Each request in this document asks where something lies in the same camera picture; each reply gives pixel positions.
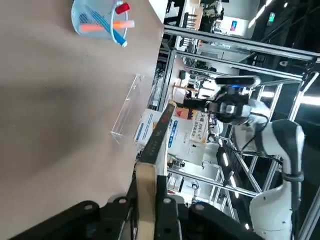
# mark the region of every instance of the blue marker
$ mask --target blue marker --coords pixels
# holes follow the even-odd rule
[[[91,17],[98,24],[100,24],[109,34],[111,34],[110,25],[109,25],[109,23],[107,23],[106,19],[102,15],[100,15],[98,12],[92,10],[89,6],[86,5],[86,8],[90,12]],[[122,47],[126,47],[128,44],[127,41],[120,35],[120,33],[118,33],[113,28],[112,28],[112,31],[113,31],[114,38],[118,42],[118,44],[120,44]]]

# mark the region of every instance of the orange marker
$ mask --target orange marker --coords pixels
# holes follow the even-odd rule
[[[114,29],[125,29],[125,28],[134,28],[135,21],[114,21],[113,28]],[[98,23],[82,23],[80,25],[81,32],[99,32],[104,31],[105,29],[99,25]]]

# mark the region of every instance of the wooden plank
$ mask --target wooden plank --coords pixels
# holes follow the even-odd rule
[[[157,158],[176,104],[169,102],[143,153],[136,164],[136,189],[138,196],[138,233],[137,240],[153,240],[156,223]]]

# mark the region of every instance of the exit sign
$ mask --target exit sign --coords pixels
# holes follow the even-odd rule
[[[274,12],[271,12],[270,16],[269,16],[269,22],[272,23],[275,20],[275,16],[276,16],[276,14]]]

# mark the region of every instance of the screw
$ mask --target screw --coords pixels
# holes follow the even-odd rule
[[[125,198],[119,199],[119,203],[120,204],[125,204],[126,202],[127,202],[127,200]]]
[[[84,210],[90,210],[92,209],[94,206],[92,206],[91,204],[85,205],[84,206]]]
[[[201,204],[197,204],[197,205],[195,205],[195,209],[198,211],[202,211],[203,209],[205,209],[205,207],[202,206]]]
[[[165,199],[163,199],[163,202],[165,204],[169,204],[169,203],[171,203],[171,199],[166,197]]]

